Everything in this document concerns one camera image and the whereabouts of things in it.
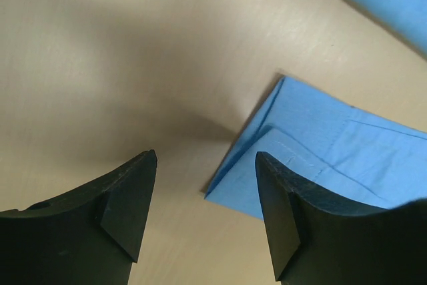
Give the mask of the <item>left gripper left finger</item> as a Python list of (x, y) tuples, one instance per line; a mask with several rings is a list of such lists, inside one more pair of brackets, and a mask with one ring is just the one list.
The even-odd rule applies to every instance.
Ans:
[(127, 284), (156, 169), (149, 150), (26, 210), (1, 212), (1, 283)]

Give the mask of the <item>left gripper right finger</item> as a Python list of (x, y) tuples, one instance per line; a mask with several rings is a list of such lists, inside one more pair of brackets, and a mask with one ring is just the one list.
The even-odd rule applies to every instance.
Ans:
[(282, 284), (425, 284), (426, 200), (392, 209), (311, 182), (266, 152), (256, 177)]

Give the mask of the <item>light blue long sleeve shirt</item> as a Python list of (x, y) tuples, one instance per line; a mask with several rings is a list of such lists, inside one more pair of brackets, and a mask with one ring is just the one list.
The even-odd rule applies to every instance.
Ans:
[[(426, 48), (426, 0), (352, 0)], [(341, 196), (381, 208), (426, 197), (426, 134), (281, 78), (218, 168), (207, 201), (262, 218), (255, 159), (268, 152)]]

